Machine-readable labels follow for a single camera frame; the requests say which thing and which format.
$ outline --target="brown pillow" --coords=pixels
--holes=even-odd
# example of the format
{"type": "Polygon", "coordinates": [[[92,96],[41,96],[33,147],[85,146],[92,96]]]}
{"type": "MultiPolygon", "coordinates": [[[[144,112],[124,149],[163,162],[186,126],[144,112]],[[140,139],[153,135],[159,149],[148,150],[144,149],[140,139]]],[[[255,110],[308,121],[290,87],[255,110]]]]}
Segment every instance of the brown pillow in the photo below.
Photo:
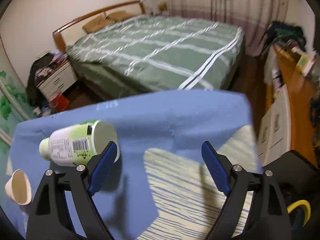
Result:
{"type": "Polygon", "coordinates": [[[87,32],[87,33],[94,33],[103,27],[107,25],[111,25],[115,23],[114,20],[111,19],[105,19],[102,15],[99,15],[92,19],[90,22],[86,23],[85,25],[82,26],[82,28],[87,32]]]}
{"type": "Polygon", "coordinates": [[[123,20],[129,19],[134,16],[136,16],[136,15],[131,14],[131,13],[127,13],[126,11],[123,10],[123,11],[116,11],[116,12],[108,14],[107,19],[111,19],[116,22],[119,22],[119,21],[123,21],[123,20]]]}

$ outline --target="red bucket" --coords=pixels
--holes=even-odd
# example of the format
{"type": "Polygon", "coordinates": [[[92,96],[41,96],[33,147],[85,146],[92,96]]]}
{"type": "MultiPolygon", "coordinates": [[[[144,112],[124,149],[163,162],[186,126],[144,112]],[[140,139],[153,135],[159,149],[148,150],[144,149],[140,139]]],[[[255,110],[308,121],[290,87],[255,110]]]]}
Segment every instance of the red bucket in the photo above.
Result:
{"type": "Polygon", "coordinates": [[[62,112],[68,107],[70,102],[61,92],[55,92],[49,98],[49,103],[57,112],[62,112]]]}

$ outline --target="curtain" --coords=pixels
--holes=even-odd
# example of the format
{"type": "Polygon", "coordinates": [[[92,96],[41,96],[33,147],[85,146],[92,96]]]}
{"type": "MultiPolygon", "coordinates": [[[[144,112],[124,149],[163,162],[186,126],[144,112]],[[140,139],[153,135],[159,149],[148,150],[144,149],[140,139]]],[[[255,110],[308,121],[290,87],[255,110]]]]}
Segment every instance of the curtain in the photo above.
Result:
{"type": "Polygon", "coordinates": [[[166,0],[171,16],[204,18],[241,26],[246,53],[261,52],[263,33],[272,21],[284,21],[289,0],[166,0]]]}
{"type": "Polygon", "coordinates": [[[33,117],[33,110],[28,104],[24,87],[11,68],[0,42],[0,205],[4,211],[6,209],[4,185],[8,180],[6,173],[12,136],[19,122],[33,117]]]}

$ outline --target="dresser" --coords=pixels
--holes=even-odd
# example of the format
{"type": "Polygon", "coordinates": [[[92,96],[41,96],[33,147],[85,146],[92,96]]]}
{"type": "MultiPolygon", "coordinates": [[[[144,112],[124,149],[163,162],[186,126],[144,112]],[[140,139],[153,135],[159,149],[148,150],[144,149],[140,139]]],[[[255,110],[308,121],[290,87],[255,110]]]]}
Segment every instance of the dresser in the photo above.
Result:
{"type": "Polygon", "coordinates": [[[267,85],[266,114],[261,120],[257,150],[265,166],[289,150],[295,150],[317,166],[313,151],[314,128],[310,122],[309,101],[316,88],[295,68],[295,64],[276,52],[284,86],[273,99],[272,86],[267,85]]]}
{"type": "Polygon", "coordinates": [[[77,81],[76,74],[68,60],[61,63],[51,75],[37,87],[47,100],[56,91],[63,93],[77,81]]]}

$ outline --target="blue table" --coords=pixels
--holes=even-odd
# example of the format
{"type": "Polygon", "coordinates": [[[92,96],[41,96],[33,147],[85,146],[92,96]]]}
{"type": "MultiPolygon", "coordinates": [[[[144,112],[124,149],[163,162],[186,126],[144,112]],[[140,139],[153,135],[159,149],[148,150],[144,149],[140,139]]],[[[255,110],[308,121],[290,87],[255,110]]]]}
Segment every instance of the blue table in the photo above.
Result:
{"type": "MultiPolygon", "coordinates": [[[[113,124],[119,138],[122,157],[93,197],[115,239],[205,236],[225,200],[201,157],[201,145],[206,140],[233,164],[260,171],[250,107],[244,95],[162,91],[19,123],[9,156],[13,170],[22,169],[28,175],[33,196],[49,167],[63,171],[40,156],[41,140],[57,129],[92,119],[113,124]]],[[[66,192],[66,197],[75,229],[84,235],[71,193],[66,192]]],[[[243,221],[235,233],[243,228],[250,197],[248,194],[243,221]]],[[[28,215],[9,200],[4,209],[25,236],[28,215]]]]}

